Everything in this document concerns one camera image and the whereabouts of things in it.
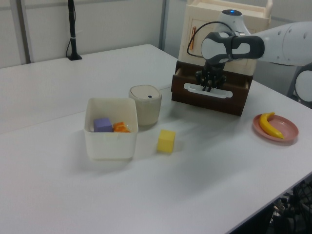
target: purple block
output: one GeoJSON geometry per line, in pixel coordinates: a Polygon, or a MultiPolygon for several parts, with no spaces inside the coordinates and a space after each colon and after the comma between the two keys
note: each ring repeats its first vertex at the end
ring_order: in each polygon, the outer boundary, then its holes
{"type": "Polygon", "coordinates": [[[112,133],[113,126],[108,118],[98,118],[93,120],[95,133],[112,133]]]}

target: beige wooden box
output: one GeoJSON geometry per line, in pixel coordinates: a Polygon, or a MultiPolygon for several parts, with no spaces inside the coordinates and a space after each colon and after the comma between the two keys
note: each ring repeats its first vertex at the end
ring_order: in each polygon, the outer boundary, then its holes
{"type": "MultiPolygon", "coordinates": [[[[192,37],[192,29],[198,29],[205,23],[216,21],[221,11],[233,9],[240,11],[244,16],[244,22],[251,34],[266,30],[271,21],[272,1],[268,0],[266,7],[251,6],[246,4],[222,1],[222,0],[189,0],[186,5],[184,26],[182,31],[181,46],[178,60],[203,66],[205,59],[193,57],[187,54],[187,46],[192,37]]],[[[205,37],[213,31],[216,24],[203,27],[195,35],[193,49],[190,53],[201,56],[201,43],[205,37]]],[[[256,60],[242,59],[228,62],[224,70],[252,76],[254,74],[256,60]]]]}

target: yellow banana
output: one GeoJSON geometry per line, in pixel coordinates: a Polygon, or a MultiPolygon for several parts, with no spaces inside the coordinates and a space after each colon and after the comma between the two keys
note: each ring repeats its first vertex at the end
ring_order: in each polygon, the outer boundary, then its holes
{"type": "Polygon", "coordinates": [[[270,118],[274,114],[275,114],[274,112],[262,114],[260,116],[259,125],[262,128],[262,130],[266,132],[268,135],[284,139],[283,134],[279,130],[274,128],[272,125],[270,125],[270,123],[268,122],[268,118],[270,118]]]}

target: yellow cube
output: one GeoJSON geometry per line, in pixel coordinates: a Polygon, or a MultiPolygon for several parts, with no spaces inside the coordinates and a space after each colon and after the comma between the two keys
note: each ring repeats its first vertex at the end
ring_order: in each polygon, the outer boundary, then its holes
{"type": "Polygon", "coordinates": [[[158,137],[158,145],[157,150],[163,151],[167,153],[172,153],[174,149],[176,133],[169,130],[160,130],[160,134],[158,137]]]}

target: black pole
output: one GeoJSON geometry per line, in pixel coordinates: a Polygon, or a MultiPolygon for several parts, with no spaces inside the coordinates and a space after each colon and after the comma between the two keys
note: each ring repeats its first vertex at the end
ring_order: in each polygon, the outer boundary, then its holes
{"type": "Polygon", "coordinates": [[[80,55],[77,54],[76,47],[76,32],[75,32],[75,11],[74,11],[74,0],[68,0],[68,13],[69,13],[69,27],[70,27],[70,38],[72,45],[72,54],[68,57],[69,60],[79,60],[82,59],[80,55]]]}

